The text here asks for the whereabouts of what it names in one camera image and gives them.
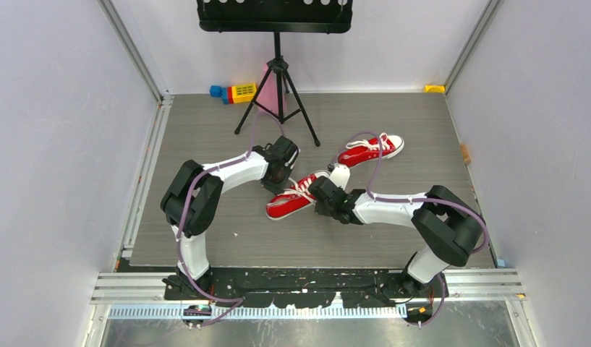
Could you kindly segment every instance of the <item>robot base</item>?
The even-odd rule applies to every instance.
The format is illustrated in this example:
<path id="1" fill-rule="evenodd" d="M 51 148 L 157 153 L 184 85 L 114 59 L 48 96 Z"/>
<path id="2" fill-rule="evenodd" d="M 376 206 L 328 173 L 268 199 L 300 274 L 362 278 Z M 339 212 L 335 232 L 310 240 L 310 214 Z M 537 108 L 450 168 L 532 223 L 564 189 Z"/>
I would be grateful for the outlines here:
<path id="1" fill-rule="evenodd" d="M 243 307 L 327 307 L 334 299 L 341 299 L 344 308 L 392 307 L 412 298 L 403 289 L 403 278 L 399 271 L 387 269 L 213 267 L 200 279 L 200 285 L 205 284 L 208 292 L 218 297 L 243 297 Z M 165 300 L 204 299 L 184 274 L 171 275 L 164 283 Z M 434 280 L 415 297 L 427 299 L 434 293 L 438 298 L 441 292 L 439 281 Z"/>

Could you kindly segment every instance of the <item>pink object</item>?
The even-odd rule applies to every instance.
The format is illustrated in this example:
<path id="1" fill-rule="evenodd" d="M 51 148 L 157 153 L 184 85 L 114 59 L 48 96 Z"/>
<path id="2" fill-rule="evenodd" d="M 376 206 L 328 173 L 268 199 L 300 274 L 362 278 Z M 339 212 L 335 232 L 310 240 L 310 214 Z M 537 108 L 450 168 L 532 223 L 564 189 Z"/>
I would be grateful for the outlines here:
<path id="1" fill-rule="evenodd" d="M 268 71 L 268 65 L 263 65 L 263 75 Z M 282 108 L 283 111 L 286 111 L 286 99 L 284 97 L 284 87 L 282 88 Z M 259 96 L 257 97 L 257 102 L 261 105 L 265 106 L 268 110 L 278 114 L 278 90 L 276 89 L 276 74 L 270 73 L 268 76 L 268 80 L 265 81 L 263 88 L 259 91 Z M 259 108 L 259 112 L 267 113 L 261 107 Z"/>

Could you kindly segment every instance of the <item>cable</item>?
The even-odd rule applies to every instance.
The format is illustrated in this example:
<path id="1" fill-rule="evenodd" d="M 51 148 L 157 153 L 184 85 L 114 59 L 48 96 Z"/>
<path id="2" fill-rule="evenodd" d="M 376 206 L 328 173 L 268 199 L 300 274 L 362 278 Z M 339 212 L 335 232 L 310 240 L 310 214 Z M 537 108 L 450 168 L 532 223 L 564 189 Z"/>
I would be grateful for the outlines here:
<path id="1" fill-rule="evenodd" d="M 380 137 L 378 136 L 378 134 L 376 134 L 375 132 L 358 132 L 355 135 L 353 135 L 351 138 L 349 138 L 344 143 L 344 145 L 341 147 L 340 151 L 338 151 L 338 154 L 335 157 L 333 157 L 333 162 L 334 163 L 338 162 L 339 153 L 341 153 L 343 150 L 346 149 L 346 144 L 348 144 L 349 142 L 351 142 L 352 140 L 354 140 L 355 138 L 357 138 L 363 134 L 370 134 L 370 135 L 374 136 L 376 138 L 376 140 L 378 141 L 379 154 L 378 154 L 378 160 L 376 161 L 376 168 L 374 169 L 374 173 L 372 174 L 372 177 L 370 177 L 370 180 L 367 183 L 367 188 L 366 188 L 367 194 L 372 199 L 374 199 L 376 201 L 381 201 L 381 202 L 397 202 L 397 203 L 401 203 L 401 204 L 413 203 L 413 202 L 431 202 L 433 204 L 445 205 L 445 206 L 452 207 L 456 210 L 460 210 L 463 213 L 466 213 L 470 217 L 474 218 L 478 222 L 478 224 L 480 225 L 480 227 L 482 229 L 482 243 L 480 244 L 480 246 L 476 247 L 472 251 L 472 253 L 476 254 L 476 253 L 484 250 L 485 248 L 488 248 L 489 239 L 490 239 L 489 229 L 487 229 L 485 222 L 482 221 L 480 216 L 476 212 L 470 210 L 468 207 L 461 206 L 460 204 L 456 204 L 455 202 L 452 202 L 452 201 L 435 199 L 435 198 L 431 198 L 431 197 L 419 197 L 419 198 L 414 198 L 411 200 L 409 200 L 409 199 L 394 199 L 394 198 L 387 198 L 387 197 L 379 197 L 379 196 L 377 196 L 376 193 L 372 192 L 372 184 L 374 183 L 374 180 L 376 180 L 376 176 L 378 175 L 378 172 L 380 171 L 380 162 L 382 161 L 382 157 L 383 157 L 382 142 L 380 141 Z"/>
<path id="2" fill-rule="evenodd" d="M 420 322 L 420 327 L 424 327 L 424 326 L 430 324 L 438 316 L 438 313 L 440 312 L 440 310 L 444 306 L 444 299 L 446 298 L 446 289 L 444 288 L 445 283 L 444 283 L 444 280 L 442 279 L 442 276 L 440 273 L 435 274 L 435 277 L 438 279 L 438 281 L 440 281 L 440 286 L 442 287 L 442 296 L 440 299 L 440 304 L 438 305 L 438 309 L 435 310 L 434 313 L 432 313 L 429 320 L 426 320 L 425 322 Z M 408 321 L 406 321 L 406 323 L 408 323 L 409 325 L 414 325 L 415 327 L 419 326 L 419 324 L 413 324 Z"/>
<path id="3" fill-rule="evenodd" d="M 408 299 L 406 301 L 402 301 L 402 302 L 396 302 L 395 305 L 406 304 L 406 303 L 410 302 L 413 299 L 414 299 L 414 296 L 410 296 L 410 299 Z"/>
<path id="4" fill-rule="evenodd" d="M 229 161 L 226 164 L 223 164 L 222 165 L 223 168 L 241 163 L 242 161 L 245 161 L 248 159 L 248 157 L 250 156 L 250 153 L 252 152 L 252 147 L 255 143 L 255 126 L 257 124 L 257 117 L 259 117 L 260 114 L 261 113 L 255 114 L 255 118 L 252 120 L 252 130 L 250 132 L 250 147 L 248 148 L 246 155 L 244 157 L 240 157 L 240 158 L 234 159 L 232 161 Z M 278 124 L 278 126 L 280 128 L 282 135 L 284 136 L 284 130 L 282 129 L 282 125 L 280 124 L 278 119 L 275 119 L 274 117 L 271 117 L 271 118 L 274 119 L 274 121 L 276 121 L 276 123 Z M 180 217 L 180 223 L 178 224 L 178 232 L 176 233 L 176 248 L 177 248 L 176 252 L 178 254 L 178 261 L 179 261 L 179 264 L 182 265 L 183 272 L 187 276 L 187 278 L 188 278 L 189 282 L 191 283 L 191 285 L 193 286 L 193 288 L 195 288 L 195 290 L 198 293 L 202 294 L 203 296 L 205 296 L 206 298 L 208 298 L 210 300 L 214 300 L 217 302 L 232 302 L 232 303 L 234 303 L 233 306 L 231 306 L 225 312 L 223 312 L 222 314 L 220 314 L 216 318 L 213 318 L 212 320 L 202 323 L 201 325 L 199 325 L 199 327 L 207 327 L 209 325 L 212 325 L 212 324 L 218 322 L 219 320 L 221 320 L 221 318 L 228 315 L 231 311 L 233 311 L 236 307 L 238 307 L 243 302 L 242 298 L 223 299 L 223 298 L 218 298 L 216 296 L 210 295 L 209 293 L 206 293 L 204 290 L 202 290 L 202 288 L 200 288 L 197 285 L 197 283 L 195 282 L 195 280 L 191 276 L 188 266 L 184 263 L 184 258 L 182 256 L 182 251 L 180 249 L 180 240 L 182 239 L 182 226 L 186 223 L 186 220 L 187 220 L 187 214 L 189 212 L 189 206 L 191 205 L 193 191 L 195 191 L 195 187 L 197 186 L 197 183 L 199 182 L 199 180 L 202 179 L 202 177 L 204 177 L 205 175 L 207 175 L 213 171 L 216 171 L 216 170 L 218 170 L 218 166 L 214 166 L 212 168 L 207 168 L 193 179 L 193 182 L 189 186 L 187 197 L 184 200 L 184 208 L 182 209 L 182 216 Z"/>

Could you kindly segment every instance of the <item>yellow toy block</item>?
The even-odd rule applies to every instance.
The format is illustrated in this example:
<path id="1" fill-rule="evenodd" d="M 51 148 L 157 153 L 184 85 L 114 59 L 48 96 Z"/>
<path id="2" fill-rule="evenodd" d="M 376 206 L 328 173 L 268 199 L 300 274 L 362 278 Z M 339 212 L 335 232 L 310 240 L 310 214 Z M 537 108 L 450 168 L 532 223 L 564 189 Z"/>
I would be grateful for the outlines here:
<path id="1" fill-rule="evenodd" d="M 233 85 L 229 97 L 233 98 L 232 103 L 247 103 L 252 100 L 257 92 L 257 83 L 247 85 Z"/>
<path id="2" fill-rule="evenodd" d="M 443 85 L 426 85 L 423 88 L 425 93 L 443 93 L 446 91 Z"/>

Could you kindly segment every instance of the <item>white sneaker sole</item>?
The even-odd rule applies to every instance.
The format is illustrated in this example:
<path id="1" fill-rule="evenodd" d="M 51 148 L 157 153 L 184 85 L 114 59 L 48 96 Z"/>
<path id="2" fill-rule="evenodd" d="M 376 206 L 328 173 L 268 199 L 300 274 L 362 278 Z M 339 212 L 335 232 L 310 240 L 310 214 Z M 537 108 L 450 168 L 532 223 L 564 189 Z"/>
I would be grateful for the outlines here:
<path id="1" fill-rule="evenodd" d="M 397 147 L 397 148 L 395 149 L 395 152 L 392 152 L 392 153 L 390 153 L 390 154 L 388 154 L 388 155 L 383 155 L 383 157 L 382 157 L 382 159 L 381 159 L 381 160 L 387 160 L 387 159 L 391 159 L 392 157 L 394 157 L 394 156 L 398 155 L 398 154 L 401 152 L 401 150 L 403 150 L 403 149 L 404 149 L 404 143 L 405 143 L 405 142 L 404 142 L 404 139 L 402 139 L 400 136 L 397 136 L 397 135 L 389 135 L 389 136 L 388 136 L 388 138 L 390 139 L 390 141 L 391 141 L 392 143 L 395 143 L 395 142 L 396 142 L 396 141 L 394 141 L 394 140 L 393 140 L 393 139 L 395 139 L 396 137 L 398 137 L 398 138 L 401 140 L 401 144 L 400 144 L 400 146 L 399 146 L 399 147 Z M 361 165 L 361 164 L 363 164 L 363 163 L 367 163 L 368 161 L 376 161 L 376 160 L 377 160 L 377 158 L 372 158 L 372 159 L 364 160 L 364 161 L 362 161 L 361 163 L 358 163 L 357 165 L 353 165 L 353 166 L 351 166 L 351 168 L 356 168 L 357 166 L 359 166 L 359 165 Z"/>
<path id="2" fill-rule="evenodd" d="M 265 215 L 267 215 L 267 216 L 268 216 L 268 218 L 270 218 L 271 220 L 281 220 L 281 219 L 283 219 L 283 218 L 289 217 L 289 216 L 290 216 L 290 215 L 292 215 L 293 213 L 296 213 L 296 212 L 299 212 L 299 211 L 301 211 L 301 210 L 304 210 L 304 209 L 305 209 L 306 207 L 308 207 L 308 206 L 314 206 L 314 205 L 315 205 L 315 204 L 312 204 L 312 203 L 310 203 L 310 204 L 308 204 L 308 205 L 305 205 L 304 207 L 302 207 L 302 208 L 300 208 L 300 209 L 298 209 L 298 210 L 295 210 L 295 211 L 293 211 L 293 212 L 289 212 L 289 213 L 287 213 L 286 215 L 283 215 L 282 217 L 278 217 L 278 218 L 270 217 L 270 216 L 268 215 L 268 213 L 267 213 L 267 212 L 265 213 Z"/>

